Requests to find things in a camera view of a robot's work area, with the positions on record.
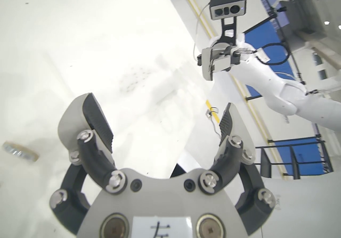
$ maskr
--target camera sensor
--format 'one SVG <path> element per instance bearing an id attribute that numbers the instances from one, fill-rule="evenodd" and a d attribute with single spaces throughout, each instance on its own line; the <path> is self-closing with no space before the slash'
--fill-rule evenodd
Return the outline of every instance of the camera sensor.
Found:
<path id="1" fill-rule="evenodd" d="M 216 17 L 220 17 L 221 15 L 223 15 L 223 9 L 217 9 L 214 11 L 214 13 L 216 14 Z"/>
<path id="2" fill-rule="evenodd" d="M 231 13 L 239 13 L 240 7 L 237 5 L 234 5 L 230 8 Z"/>

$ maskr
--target textured grip pad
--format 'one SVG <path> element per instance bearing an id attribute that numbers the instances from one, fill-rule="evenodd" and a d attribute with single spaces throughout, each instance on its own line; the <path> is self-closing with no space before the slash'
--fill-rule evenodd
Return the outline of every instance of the textured grip pad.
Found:
<path id="1" fill-rule="evenodd" d="M 95 130 L 104 145 L 112 153 L 113 133 L 93 93 L 83 103 L 83 114 L 91 130 Z"/>

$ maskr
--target black railing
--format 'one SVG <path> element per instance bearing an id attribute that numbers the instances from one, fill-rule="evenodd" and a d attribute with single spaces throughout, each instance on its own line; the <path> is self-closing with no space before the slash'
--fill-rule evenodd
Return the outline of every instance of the black railing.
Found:
<path id="1" fill-rule="evenodd" d="M 311 138 L 316 138 L 316 141 L 314 142 L 307 142 L 307 143 L 293 143 L 293 144 L 284 144 L 284 145 L 270 145 L 270 146 L 260 146 L 256 147 L 256 149 L 261 150 L 261 162 L 255 163 L 256 165 L 261 166 L 261 175 L 263 177 L 271 178 L 272 177 L 272 166 L 278 166 L 278 165 L 284 165 L 288 166 L 290 165 L 292 167 L 293 173 L 292 175 L 288 173 L 283 173 L 284 176 L 293 176 L 294 179 L 300 179 L 302 174 L 300 172 L 300 165 L 311 165 L 311 164 L 319 164 L 321 163 L 323 166 L 323 172 L 324 173 L 330 173 L 333 172 L 333 167 L 331 165 L 331 161 L 325 146 L 325 142 L 321 139 L 320 133 L 316 134 L 314 137 L 303 137 L 303 138 L 295 138 L 295 139 L 283 139 L 279 141 L 274 141 L 272 139 L 268 140 L 268 143 L 278 143 L 278 142 L 287 142 L 287 141 L 299 141 L 299 140 L 307 140 Z M 296 158 L 294 148 L 295 146 L 303 146 L 303 145 L 311 145 L 311 144 L 317 144 L 319 146 L 320 150 L 320 161 L 310 161 L 310 162 L 299 162 Z M 290 158 L 291 162 L 286 163 L 272 163 L 265 151 L 267 148 L 281 148 L 281 147 L 288 147 L 290 149 Z M 316 176 L 316 174 L 307 174 L 304 176 Z"/>

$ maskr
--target black cable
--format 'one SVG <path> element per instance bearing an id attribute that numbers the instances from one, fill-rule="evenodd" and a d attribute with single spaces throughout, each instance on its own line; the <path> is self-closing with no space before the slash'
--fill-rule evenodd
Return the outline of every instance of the black cable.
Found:
<path id="1" fill-rule="evenodd" d="M 261 61 L 261 60 L 259 59 L 259 57 L 256 56 L 256 58 L 259 60 L 259 62 L 261 62 L 262 64 L 265 64 L 265 65 L 270 65 L 270 66 L 273 66 L 273 65 L 281 65 L 281 64 L 287 62 L 287 60 L 288 60 L 289 57 L 291 56 L 291 50 L 290 50 L 286 45 L 284 45 L 283 43 L 270 43 L 270 44 L 267 44 L 267 45 L 263 46 L 262 49 L 265 49 L 265 48 L 271 47 L 271 46 L 282 46 L 283 48 L 285 48 L 285 49 L 286 49 L 286 52 L 287 52 L 286 58 L 285 58 L 283 61 L 281 61 L 281 62 L 268 63 L 268 62 Z"/>
<path id="2" fill-rule="evenodd" d="M 269 0 L 266 0 L 266 3 L 268 4 L 269 8 L 271 8 L 271 4 L 270 4 Z M 282 30 L 281 25 L 279 24 L 278 19 L 275 18 L 275 20 L 276 20 L 276 24 L 277 24 L 278 27 L 279 27 L 279 30 L 280 30 L 280 32 L 281 32 L 281 35 L 282 35 L 282 37 L 283 37 L 283 41 L 284 41 L 283 43 L 286 43 L 286 46 L 283 45 L 283 44 L 282 44 L 281 46 L 283 46 L 283 47 L 286 49 L 286 51 L 288 52 L 288 54 L 287 54 L 287 57 L 285 58 L 284 61 L 282 61 L 282 62 L 280 62 L 280 63 L 273 63 L 273 64 L 268 63 L 268 64 L 266 64 L 266 65 L 280 65 L 280 64 L 283 64 L 283 63 L 287 62 L 287 60 L 289 59 L 289 57 L 290 57 L 290 55 L 291 55 L 291 50 L 290 50 L 290 47 L 289 47 L 288 40 L 287 40 L 287 38 L 286 38 L 286 36 L 285 36 L 283 30 Z M 295 64 L 295 67 L 296 67 L 296 70 L 297 70 L 297 76 L 298 76 L 298 78 L 301 80 L 301 82 L 303 82 L 301 73 L 300 73 L 300 71 L 299 71 L 299 69 L 298 69 L 297 62 L 296 62 L 296 60 L 295 60 L 295 58 L 294 58 L 293 56 L 292 56 L 292 59 L 293 59 L 293 62 L 294 62 L 294 64 Z"/>

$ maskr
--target white tabletop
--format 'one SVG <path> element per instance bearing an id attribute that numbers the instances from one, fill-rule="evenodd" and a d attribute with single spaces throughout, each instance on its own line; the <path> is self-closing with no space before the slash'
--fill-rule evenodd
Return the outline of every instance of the white tabletop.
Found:
<path id="1" fill-rule="evenodd" d="M 5 0 L 0 10 L 0 141 L 40 154 L 0 152 L 4 237 L 68 235 L 48 200 L 69 165 L 58 121 L 83 93 L 106 115 L 118 168 L 170 176 L 212 86 L 170 0 Z M 86 191 L 91 201 L 98 188 Z"/>

